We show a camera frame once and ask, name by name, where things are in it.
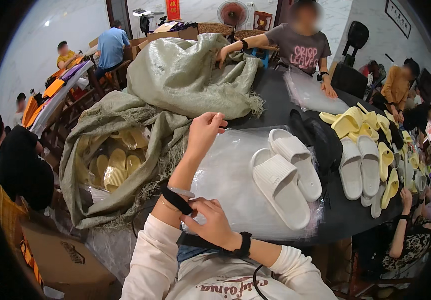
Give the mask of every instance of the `framed calligraphy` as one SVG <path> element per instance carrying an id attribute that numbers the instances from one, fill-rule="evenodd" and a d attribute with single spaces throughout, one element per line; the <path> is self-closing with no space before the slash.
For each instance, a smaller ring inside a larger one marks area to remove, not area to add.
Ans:
<path id="1" fill-rule="evenodd" d="M 412 26 L 401 12 L 401 10 L 392 2 L 392 0 L 387 0 L 385 5 L 385 13 L 389 16 L 389 18 L 394 21 L 394 23 L 402 30 L 402 33 L 405 35 L 407 39 L 409 39 L 409 35 L 411 34 Z"/>

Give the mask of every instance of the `black cord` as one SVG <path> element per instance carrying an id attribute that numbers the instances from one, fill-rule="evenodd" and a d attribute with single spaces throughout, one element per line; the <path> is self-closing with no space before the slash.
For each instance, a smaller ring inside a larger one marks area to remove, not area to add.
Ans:
<path id="1" fill-rule="evenodd" d="M 135 212 L 135 214 L 134 214 L 134 219 L 132 219 L 132 222 L 130 223 L 131 225 L 132 225 L 132 232 L 134 233 L 134 235 L 135 235 L 135 238 L 136 239 L 138 239 L 139 237 L 137 236 L 137 234 L 135 233 L 135 229 L 134 229 L 134 220 L 137 218 L 137 215 L 140 213 L 140 212 L 142 212 L 143 210 L 145 210 L 145 209 L 147 209 L 147 208 L 154 208 L 156 205 L 154 204 L 154 205 L 151 205 L 151 206 L 148 206 L 148 207 L 144 207 L 144 208 L 141 208 L 141 209 L 139 209 L 138 211 L 136 211 Z"/>
<path id="2" fill-rule="evenodd" d="M 261 264 L 257 269 L 255 269 L 255 271 L 254 271 L 254 277 L 252 278 L 252 281 L 253 281 L 253 283 L 254 283 L 254 288 L 255 288 L 255 290 L 257 291 L 257 293 L 259 294 L 259 296 L 263 299 L 263 300 L 268 300 L 263 294 L 262 294 L 262 292 L 259 290 L 259 287 L 257 286 L 257 282 L 256 282 L 256 280 L 255 280 L 255 277 L 256 277 L 256 275 L 257 275 L 257 271 L 259 271 L 262 267 L 264 267 L 264 265 L 263 264 Z"/>

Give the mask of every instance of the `clear plastic bag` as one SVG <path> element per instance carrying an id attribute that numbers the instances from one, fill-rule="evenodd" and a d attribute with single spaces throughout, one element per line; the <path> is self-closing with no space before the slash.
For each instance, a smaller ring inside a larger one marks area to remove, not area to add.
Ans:
<path id="1" fill-rule="evenodd" d="M 329 99 L 321 90 L 321 84 L 299 68 L 289 68 L 284 74 L 284 80 L 291 102 L 303 110 L 337 115 L 343 114 L 349 109 L 349 106 L 341 99 Z"/>
<path id="2" fill-rule="evenodd" d="M 263 240 L 300 241 L 317 233 L 323 219 L 322 202 L 308 203 L 311 212 L 309 224 L 303 230 L 292 231 L 252 177 L 251 158 L 259 149 L 269 147 L 269 132 L 275 128 L 291 132 L 288 126 L 277 126 L 228 129 L 219 134 L 194 176 L 191 192 L 196 197 L 218 199 L 233 231 L 247 231 L 254 238 Z M 202 214 L 198 214 L 195 220 L 200 224 L 206 222 Z M 182 227 L 193 234 L 185 224 Z"/>

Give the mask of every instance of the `black shirt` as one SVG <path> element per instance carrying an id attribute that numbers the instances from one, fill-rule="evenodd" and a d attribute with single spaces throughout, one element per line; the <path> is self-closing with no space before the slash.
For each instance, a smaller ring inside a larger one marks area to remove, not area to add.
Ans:
<path id="1" fill-rule="evenodd" d="M 0 185 L 15 201 L 24 197 L 34 210 L 51 204 L 54 174 L 51 166 L 36 153 L 37 135 L 16 126 L 0 145 Z"/>

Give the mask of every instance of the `gray t-shirt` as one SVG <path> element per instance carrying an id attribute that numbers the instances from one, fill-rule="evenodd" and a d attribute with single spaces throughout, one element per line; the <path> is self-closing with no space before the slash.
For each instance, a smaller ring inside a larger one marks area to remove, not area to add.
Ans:
<path id="1" fill-rule="evenodd" d="M 300 35 L 285 23 L 264 34 L 271 44 L 279 45 L 279 56 L 284 63 L 294 65 L 309 75 L 314 74 L 320 59 L 332 54 L 329 41 L 322 32 Z"/>

